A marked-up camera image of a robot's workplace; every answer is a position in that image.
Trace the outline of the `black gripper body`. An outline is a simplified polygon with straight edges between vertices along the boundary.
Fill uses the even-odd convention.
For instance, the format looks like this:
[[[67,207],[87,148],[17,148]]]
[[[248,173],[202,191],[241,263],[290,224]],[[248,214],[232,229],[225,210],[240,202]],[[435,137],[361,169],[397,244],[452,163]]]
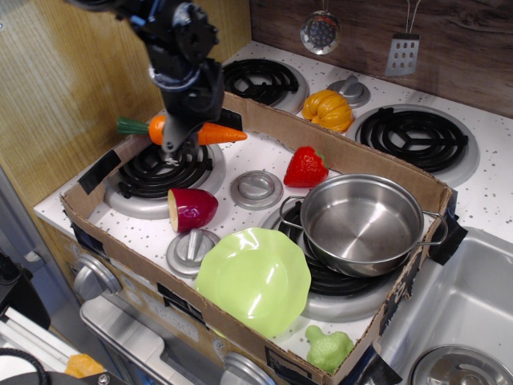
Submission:
[[[161,75],[160,90],[166,110],[162,149],[171,155],[203,124],[220,118],[224,99],[222,66],[205,59],[185,79]]]

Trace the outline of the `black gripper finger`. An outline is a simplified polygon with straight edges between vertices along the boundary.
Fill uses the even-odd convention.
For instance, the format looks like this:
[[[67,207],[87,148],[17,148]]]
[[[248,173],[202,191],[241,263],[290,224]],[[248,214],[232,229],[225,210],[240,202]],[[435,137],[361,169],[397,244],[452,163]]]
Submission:
[[[163,162],[168,167],[177,167],[180,164],[180,154],[178,152],[163,151]]]
[[[191,134],[181,145],[181,154],[191,157],[197,157],[200,150],[199,140],[197,134]]]

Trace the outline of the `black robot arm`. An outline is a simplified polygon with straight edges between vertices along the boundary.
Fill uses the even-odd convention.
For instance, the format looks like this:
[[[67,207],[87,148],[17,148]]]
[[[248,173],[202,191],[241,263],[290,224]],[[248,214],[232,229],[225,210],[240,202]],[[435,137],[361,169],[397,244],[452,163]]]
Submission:
[[[220,118],[224,99],[222,66],[210,58],[217,29],[191,1],[74,1],[90,12],[111,12],[143,41],[148,74],[159,88],[166,112],[165,160],[174,164],[181,148],[199,145],[203,124]]]

